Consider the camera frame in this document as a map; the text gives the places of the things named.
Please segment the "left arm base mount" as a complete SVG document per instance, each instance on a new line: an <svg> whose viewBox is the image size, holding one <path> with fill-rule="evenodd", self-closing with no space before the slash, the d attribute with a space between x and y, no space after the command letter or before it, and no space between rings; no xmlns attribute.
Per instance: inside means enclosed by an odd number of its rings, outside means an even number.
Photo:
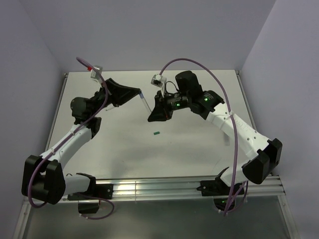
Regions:
<svg viewBox="0 0 319 239"><path fill-rule="evenodd" d="M75 193L67 196L69 201L84 201L96 198L97 203L78 203L78 212L81 214L95 214L100 209L104 200L110 200L113 196L113 184L97 184L93 192Z"/></svg>

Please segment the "white blue acrylic marker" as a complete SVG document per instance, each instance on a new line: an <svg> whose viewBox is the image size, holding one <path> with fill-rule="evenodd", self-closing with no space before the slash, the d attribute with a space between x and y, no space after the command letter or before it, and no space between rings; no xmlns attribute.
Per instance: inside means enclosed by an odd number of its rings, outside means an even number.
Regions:
<svg viewBox="0 0 319 239"><path fill-rule="evenodd" d="M149 107L149 104L147 103L145 97L142 98L141 100L142 100L142 102L143 102L143 104L144 104L144 106L145 106L145 108L146 108L148 114L150 115L152 111L151 111L151 108Z"/></svg>

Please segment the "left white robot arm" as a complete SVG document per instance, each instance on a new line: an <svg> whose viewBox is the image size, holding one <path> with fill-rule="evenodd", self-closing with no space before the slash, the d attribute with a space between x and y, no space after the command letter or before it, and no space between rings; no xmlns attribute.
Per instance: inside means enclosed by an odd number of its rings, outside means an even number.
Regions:
<svg viewBox="0 0 319 239"><path fill-rule="evenodd" d="M92 140L100 130L102 119L97 114L112 105L119 107L142 93L141 89L123 86L109 78L91 98L75 97L71 103L74 124L53 147L39 156L31 155L24 163L21 192L30 204L57 204L63 196L80 193L91 199L97 193L96 178L85 173L65 176L63 169L74 154Z"/></svg>

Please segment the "orange highlighter marker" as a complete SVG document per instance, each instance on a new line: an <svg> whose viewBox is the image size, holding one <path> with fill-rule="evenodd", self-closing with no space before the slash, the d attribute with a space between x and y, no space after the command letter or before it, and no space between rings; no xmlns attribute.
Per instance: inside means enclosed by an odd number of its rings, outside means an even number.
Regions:
<svg viewBox="0 0 319 239"><path fill-rule="evenodd" d="M229 136L227 134L223 134L223 140L224 140L224 144L226 146L229 146L230 145L230 139L229 139Z"/></svg>

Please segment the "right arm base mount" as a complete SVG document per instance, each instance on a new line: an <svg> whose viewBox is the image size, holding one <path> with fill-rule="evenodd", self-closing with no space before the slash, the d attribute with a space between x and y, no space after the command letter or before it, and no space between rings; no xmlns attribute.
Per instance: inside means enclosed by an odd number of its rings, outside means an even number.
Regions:
<svg viewBox="0 0 319 239"><path fill-rule="evenodd" d="M213 202L218 210L224 211L227 204L230 187L220 179L200 181L196 188L203 197L213 197Z"/></svg>

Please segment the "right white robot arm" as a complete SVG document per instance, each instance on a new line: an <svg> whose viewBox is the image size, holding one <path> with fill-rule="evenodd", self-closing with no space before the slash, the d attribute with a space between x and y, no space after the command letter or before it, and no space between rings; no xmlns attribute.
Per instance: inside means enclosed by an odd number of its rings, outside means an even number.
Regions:
<svg viewBox="0 0 319 239"><path fill-rule="evenodd" d="M176 75L177 92L166 91L167 80L154 75L151 84L160 88L155 95L155 107L148 117L149 122L167 121L174 111L189 108L191 112L212 123L228 137L237 142L247 160L224 169L216 181L216 190L227 194L233 184L250 181L261 184L279 164L283 144L277 138L271 140L260 134L228 109L224 99L212 90L204 91L197 76L191 71Z"/></svg>

